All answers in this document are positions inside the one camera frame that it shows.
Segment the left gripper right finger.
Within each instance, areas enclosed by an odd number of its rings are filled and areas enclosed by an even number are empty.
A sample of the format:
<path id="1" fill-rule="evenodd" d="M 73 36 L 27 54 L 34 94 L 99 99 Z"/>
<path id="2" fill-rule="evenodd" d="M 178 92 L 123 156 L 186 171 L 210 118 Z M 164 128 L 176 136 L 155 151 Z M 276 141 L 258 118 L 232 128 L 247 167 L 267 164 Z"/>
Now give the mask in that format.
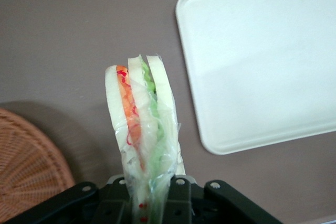
<path id="1" fill-rule="evenodd" d="M 189 175 L 177 175 L 171 179 L 164 207 L 163 223 L 192 223 L 192 185 L 196 180 Z"/>

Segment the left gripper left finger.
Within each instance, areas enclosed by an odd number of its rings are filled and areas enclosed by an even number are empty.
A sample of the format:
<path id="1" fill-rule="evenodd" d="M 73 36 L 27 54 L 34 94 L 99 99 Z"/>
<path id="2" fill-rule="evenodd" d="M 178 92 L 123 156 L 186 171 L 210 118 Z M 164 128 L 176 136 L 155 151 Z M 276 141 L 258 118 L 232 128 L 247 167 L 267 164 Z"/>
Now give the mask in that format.
<path id="1" fill-rule="evenodd" d="M 99 203 L 91 223 L 131 223 L 131 208 L 131 198 L 124 176 L 111 176 L 99 190 Z"/>

